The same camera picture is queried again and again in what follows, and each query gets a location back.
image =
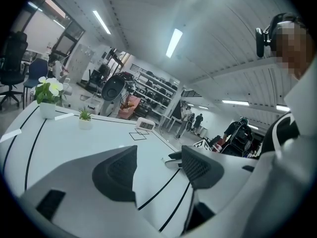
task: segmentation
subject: white flower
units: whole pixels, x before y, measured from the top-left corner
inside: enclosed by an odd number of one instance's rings
[[[63,90],[63,84],[59,83],[56,78],[48,78],[46,83],[50,83],[49,91],[53,94],[53,96],[57,96],[59,91]]]
[[[45,77],[40,77],[40,78],[39,78],[39,82],[40,82],[41,84],[38,84],[38,87],[40,87],[41,85],[43,85],[43,84],[46,83],[46,78],[45,78]]]

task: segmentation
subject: blue chair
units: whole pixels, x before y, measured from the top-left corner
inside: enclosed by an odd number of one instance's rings
[[[29,66],[29,78],[23,83],[23,109],[28,100],[28,88],[33,88],[39,84],[40,77],[46,77],[49,71],[48,62],[44,59],[36,58]]]

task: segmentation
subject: fluorescent light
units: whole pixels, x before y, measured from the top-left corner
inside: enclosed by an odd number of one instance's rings
[[[96,10],[93,10],[94,15],[96,16],[97,20],[100,22],[101,26],[103,26],[103,28],[105,29],[105,31],[108,34],[111,34],[109,29],[107,28],[107,26],[105,25],[104,21],[101,19],[99,13]]]
[[[61,26],[62,28],[65,29],[65,27],[63,27],[61,24],[59,24],[55,19],[53,20],[57,25]]]
[[[285,111],[285,112],[289,112],[291,110],[289,107],[282,106],[282,105],[276,105],[276,109],[281,110],[281,111]]]
[[[253,128],[253,129],[259,129],[258,127],[255,127],[253,125],[248,125],[250,128]]]
[[[183,35],[183,33],[181,31],[179,31],[178,29],[174,30],[172,39],[170,40],[170,43],[168,45],[168,49],[166,51],[166,56],[168,58],[171,58],[171,56],[174,52],[174,49],[176,48],[177,43],[179,42],[180,37],[182,37],[182,35]]]
[[[33,4],[32,2],[28,2],[28,4],[33,7],[34,9],[38,9],[39,11],[43,11],[42,9],[38,8],[35,4]]]
[[[244,106],[248,106],[249,102],[246,101],[222,101],[223,103],[227,103],[227,104],[237,104],[237,105],[244,105]]]

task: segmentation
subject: white ceiling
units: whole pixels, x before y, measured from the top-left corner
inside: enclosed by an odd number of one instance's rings
[[[263,59],[256,55],[255,28],[266,28],[278,13],[296,12],[288,0],[55,1],[100,41],[160,67],[213,105],[263,129],[282,114],[275,106],[285,104],[296,83],[277,68],[269,50]],[[165,53],[175,28],[183,36],[169,59]],[[221,104],[223,99],[250,106]]]

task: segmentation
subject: potted plant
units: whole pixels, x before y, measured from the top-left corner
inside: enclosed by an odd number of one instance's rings
[[[59,93],[63,90],[63,84],[56,78],[40,77],[40,84],[35,88],[36,101],[40,104],[40,112],[45,119],[55,118],[55,105],[59,101]]]
[[[86,108],[79,111],[79,127],[81,129],[91,129],[91,113]]]

